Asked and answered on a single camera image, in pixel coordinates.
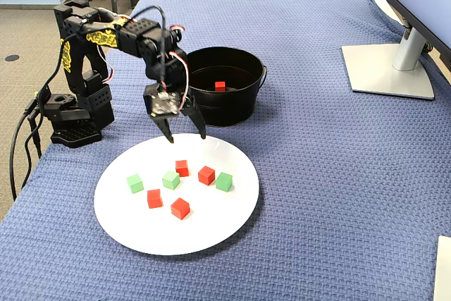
black bucket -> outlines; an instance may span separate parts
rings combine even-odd
[[[241,123],[254,113],[255,100],[266,80],[266,67],[239,49],[209,47],[188,54],[190,88],[204,117],[213,127]],[[215,82],[225,82],[225,92]]]

monitor stand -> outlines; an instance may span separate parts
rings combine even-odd
[[[431,81],[419,62],[426,40],[412,28],[400,44],[343,46],[354,92],[434,99]]]

green cube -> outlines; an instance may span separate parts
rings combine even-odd
[[[232,176],[227,173],[219,174],[219,177],[216,179],[216,188],[228,192],[230,187],[232,187]]]
[[[180,174],[177,172],[166,172],[163,177],[163,186],[169,188],[170,190],[174,190],[178,184],[180,183]]]
[[[144,189],[144,186],[142,185],[142,181],[139,174],[135,174],[133,176],[129,176],[127,178],[127,184],[128,187],[132,190],[132,193],[138,193]]]

yellow label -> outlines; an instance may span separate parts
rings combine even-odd
[[[63,49],[63,67],[66,71],[70,73],[70,63],[72,62],[72,59],[70,59],[70,43],[66,42],[64,44]]]
[[[86,35],[88,42],[94,42],[98,45],[106,45],[110,47],[117,47],[118,42],[116,41],[116,34],[113,30],[96,31],[93,33],[88,33]]]

white monitor base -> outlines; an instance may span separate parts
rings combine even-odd
[[[418,61],[414,70],[393,68],[399,44],[343,46],[347,73],[354,92],[434,99],[431,81]]]

